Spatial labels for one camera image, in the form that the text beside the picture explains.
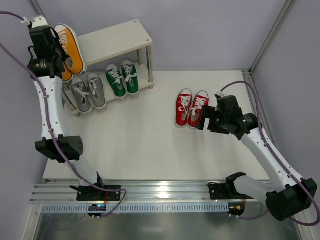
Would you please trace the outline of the red canvas sneaker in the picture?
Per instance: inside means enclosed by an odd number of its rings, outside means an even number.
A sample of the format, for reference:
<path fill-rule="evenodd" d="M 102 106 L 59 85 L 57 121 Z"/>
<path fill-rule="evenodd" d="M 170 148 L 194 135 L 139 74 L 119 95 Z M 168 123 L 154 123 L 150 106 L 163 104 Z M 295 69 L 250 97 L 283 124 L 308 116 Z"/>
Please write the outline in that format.
<path fill-rule="evenodd" d="M 177 96 L 175 107 L 175 124 L 179 128 L 185 127 L 188 123 L 192 100 L 193 95 L 189 88 L 184 88 Z"/>
<path fill-rule="evenodd" d="M 192 107 L 189 111 L 189 118 L 187 124 L 190 128 L 195 128 L 198 124 L 201 114 L 202 114 L 202 107 L 209 105 L 209 94 L 205 90 L 199 91 L 196 96 L 194 97 Z"/>

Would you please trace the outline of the orange canvas sneaker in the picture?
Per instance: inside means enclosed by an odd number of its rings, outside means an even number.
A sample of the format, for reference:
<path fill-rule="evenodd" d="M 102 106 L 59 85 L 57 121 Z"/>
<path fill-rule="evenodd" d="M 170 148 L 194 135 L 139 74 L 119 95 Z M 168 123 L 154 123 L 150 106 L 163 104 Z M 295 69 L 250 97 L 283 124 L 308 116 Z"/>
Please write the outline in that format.
<path fill-rule="evenodd" d="M 65 62 L 63 63 L 63 67 L 64 67 L 64 70 L 62 72 L 62 82 L 64 84 L 67 84 L 70 81 L 72 81 L 72 79 L 74 78 L 74 75 L 71 72 L 71 70 L 68 68 Z"/>
<path fill-rule="evenodd" d="M 65 24 L 56 25 L 54 30 L 58 33 L 60 45 L 68 55 L 64 63 L 73 75 L 83 74 L 87 70 L 87 65 L 81 52 L 77 34 Z"/>

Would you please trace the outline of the grey canvas sneaker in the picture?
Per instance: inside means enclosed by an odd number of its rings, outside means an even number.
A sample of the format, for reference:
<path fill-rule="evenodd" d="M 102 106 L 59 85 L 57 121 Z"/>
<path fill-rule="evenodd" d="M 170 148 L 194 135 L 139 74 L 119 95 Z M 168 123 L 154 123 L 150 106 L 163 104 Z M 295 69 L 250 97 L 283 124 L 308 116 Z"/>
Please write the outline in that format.
<path fill-rule="evenodd" d="M 85 82 L 80 77 L 76 77 L 72 80 L 71 92 L 77 103 L 79 111 L 83 114 L 90 112 L 92 109 L 89 101 L 90 94 Z"/>
<path fill-rule="evenodd" d="M 106 98 L 102 79 L 96 73 L 90 73 L 87 76 L 87 83 L 95 108 L 103 109 L 106 106 Z"/>

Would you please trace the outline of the green canvas sneaker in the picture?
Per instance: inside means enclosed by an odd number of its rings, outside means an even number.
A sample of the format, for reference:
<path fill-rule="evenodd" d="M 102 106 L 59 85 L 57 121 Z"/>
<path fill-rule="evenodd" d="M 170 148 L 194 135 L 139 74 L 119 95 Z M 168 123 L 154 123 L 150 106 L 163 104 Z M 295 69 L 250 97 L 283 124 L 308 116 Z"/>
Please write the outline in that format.
<path fill-rule="evenodd" d="M 131 60 L 125 59 L 121 64 L 121 71 L 128 93 L 136 95 L 139 92 L 139 82 L 135 64 Z"/>
<path fill-rule="evenodd" d="M 115 64 L 109 64 L 106 67 L 105 75 L 115 97 L 123 98 L 127 92 L 120 69 Z"/>

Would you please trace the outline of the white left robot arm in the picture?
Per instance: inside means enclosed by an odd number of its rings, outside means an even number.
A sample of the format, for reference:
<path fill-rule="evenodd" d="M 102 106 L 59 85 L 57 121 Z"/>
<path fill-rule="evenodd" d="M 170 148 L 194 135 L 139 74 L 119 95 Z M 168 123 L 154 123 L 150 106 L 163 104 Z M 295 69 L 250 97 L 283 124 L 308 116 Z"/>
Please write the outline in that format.
<path fill-rule="evenodd" d="M 34 79 L 42 117 L 41 140 L 35 142 L 35 148 L 48 159 L 68 166 L 79 179 L 78 191 L 101 191 L 100 175 L 82 158 L 82 138 L 71 136 L 65 124 L 62 73 L 67 55 L 59 36 L 50 26 L 32 27 L 29 34 L 36 58 L 30 60 L 27 68 Z"/>

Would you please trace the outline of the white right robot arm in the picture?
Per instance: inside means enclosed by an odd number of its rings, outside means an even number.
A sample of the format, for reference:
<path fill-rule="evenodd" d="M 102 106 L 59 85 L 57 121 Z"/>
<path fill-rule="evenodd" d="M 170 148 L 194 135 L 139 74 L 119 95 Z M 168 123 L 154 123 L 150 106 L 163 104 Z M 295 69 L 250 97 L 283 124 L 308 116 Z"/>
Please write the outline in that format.
<path fill-rule="evenodd" d="M 225 179 L 225 190 L 232 197 L 251 197 L 265 204 L 269 213 L 284 221 L 307 210 L 313 203 L 318 186 L 309 178 L 304 179 L 279 153 L 267 138 L 266 131 L 253 113 L 243 114 L 234 95 L 217 97 L 215 107 L 204 105 L 201 109 L 198 130 L 216 134 L 234 135 L 258 160 L 271 184 L 252 179 L 244 172 L 237 172 Z"/>

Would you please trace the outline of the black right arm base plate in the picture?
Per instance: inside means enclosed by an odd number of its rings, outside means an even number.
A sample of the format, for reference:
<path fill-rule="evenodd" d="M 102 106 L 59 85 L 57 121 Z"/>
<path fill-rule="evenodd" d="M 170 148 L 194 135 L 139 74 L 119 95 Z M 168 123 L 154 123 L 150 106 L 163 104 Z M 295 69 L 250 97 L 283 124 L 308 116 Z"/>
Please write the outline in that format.
<path fill-rule="evenodd" d="M 224 183 L 209 182 L 209 195 L 211 200 L 229 200 L 231 196 Z"/>

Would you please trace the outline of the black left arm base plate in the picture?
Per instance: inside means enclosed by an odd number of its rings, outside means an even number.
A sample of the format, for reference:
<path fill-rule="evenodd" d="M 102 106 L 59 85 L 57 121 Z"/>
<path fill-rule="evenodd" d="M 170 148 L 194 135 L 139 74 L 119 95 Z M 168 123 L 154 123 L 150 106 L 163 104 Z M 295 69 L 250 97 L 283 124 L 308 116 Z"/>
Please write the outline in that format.
<path fill-rule="evenodd" d="M 79 202 L 120 201 L 120 185 L 104 185 L 103 188 L 108 191 L 98 190 L 92 186 L 76 187 L 76 200 Z"/>

